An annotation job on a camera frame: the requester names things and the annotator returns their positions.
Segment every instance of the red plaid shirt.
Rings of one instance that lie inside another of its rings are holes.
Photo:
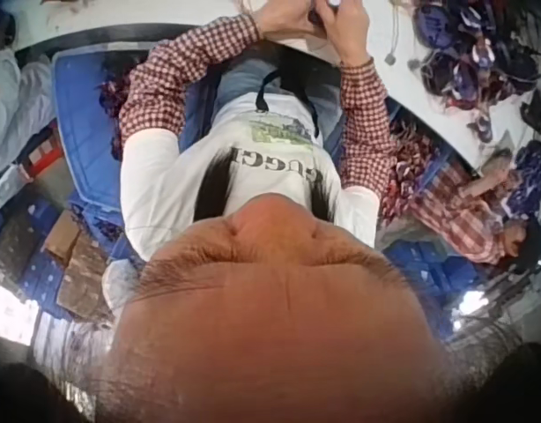
[[[497,264],[505,255],[499,237],[501,221],[484,199],[463,194],[470,182],[471,175],[458,161],[449,163],[411,201],[410,210],[472,262]]]
[[[162,41],[130,75],[129,98],[120,113],[122,141],[151,128],[179,135],[188,85],[201,79],[211,64],[238,56],[260,39],[254,20],[240,15],[217,19],[174,41]],[[382,197],[396,164],[396,146],[389,136],[386,89],[374,63],[342,68],[341,91],[347,114],[343,186],[363,186]]]

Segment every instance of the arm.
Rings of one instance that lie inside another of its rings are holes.
[[[379,198],[388,186],[389,173],[396,165],[396,142],[389,132],[384,103],[386,89],[374,62],[342,68],[341,104],[347,114],[341,163],[344,188],[361,186]]]
[[[122,141],[148,129],[180,135],[187,86],[201,79],[211,64],[237,56],[260,39],[253,18],[240,15],[162,41],[130,74],[130,94],[120,112]]]

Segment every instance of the white table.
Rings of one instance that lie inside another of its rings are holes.
[[[40,4],[36,0],[8,0],[4,7],[17,18],[19,34],[16,50],[51,38],[78,31],[114,25],[164,23],[188,26],[203,25],[219,16],[237,13],[233,0],[79,0],[85,5]],[[264,0],[251,0],[257,7]],[[532,130],[523,123],[519,107],[527,100],[514,97],[491,108],[494,143],[483,147],[466,127],[472,113],[445,110],[441,99],[427,94],[420,77],[408,68],[411,59],[422,59],[428,50],[416,40],[411,18],[399,11],[399,43],[396,63],[388,66],[384,58],[392,43],[392,6],[389,0],[363,0],[371,18],[369,52],[376,58],[378,71],[389,89],[389,95],[408,108],[439,133],[468,163],[478,168],[509,132],[514,146],[526,144]],[[336,63],[337,57],[325,41],[286,40],[286,45]]]

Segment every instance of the jeans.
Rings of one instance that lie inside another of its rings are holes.
[[[342,152],[341,138],[345,123],[339,99],[341,74],[330,64],[313,57],[270,44],[259,44],[246,50],[231,62],[223,74],[213,116],[230,101],[247,93],[258,93],[263,79],[277,69],[280,60],[295,63],[296,70],[303,76],[306,94],[318,114],[323,148],[337,165]],[[264,91],[293,96],[280,87],[280,78],[270,82]]]

